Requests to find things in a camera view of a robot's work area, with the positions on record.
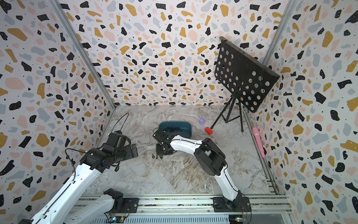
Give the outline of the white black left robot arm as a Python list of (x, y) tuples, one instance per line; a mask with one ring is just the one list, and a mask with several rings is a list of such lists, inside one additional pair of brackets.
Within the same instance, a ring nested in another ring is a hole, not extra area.
[(119, 170), (122, 161), (136, 158), (136, 144), (115, 131), (109, 134), (106, 143), (88, 150), (75, 167), (73, 175), (55, 196), (31, 219), (22, 219), (21, 224), (87, 224), (105, 213), (124, 211), (123, 193), (106, 190), (96, 201), (71, 214), (70, 211), (86, 189), (106, 170), (114, 167)]

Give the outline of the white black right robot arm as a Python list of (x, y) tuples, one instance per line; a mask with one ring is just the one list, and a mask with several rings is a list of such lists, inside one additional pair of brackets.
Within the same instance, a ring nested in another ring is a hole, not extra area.
[(235, 186), (228, 173), (228, 164), (224, 153), (210, 139), (195, 141), (157, 129), (153, 133), (157, 141), (158, 156), (172, 155), (177, 151), (195, 156), (205, 173), (215, 178), (221, 191), (221, 197), (213, 198), (215, 212), (251, 212), (251, 203)]

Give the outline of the teal plastic storage box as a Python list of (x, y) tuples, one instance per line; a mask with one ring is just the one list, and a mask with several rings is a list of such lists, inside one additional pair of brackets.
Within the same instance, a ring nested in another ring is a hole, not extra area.
[(158, 128), (168, 134), (180, 135), (188, 139), (192, 137), (192, 125), (187, 121), (164, 121)]

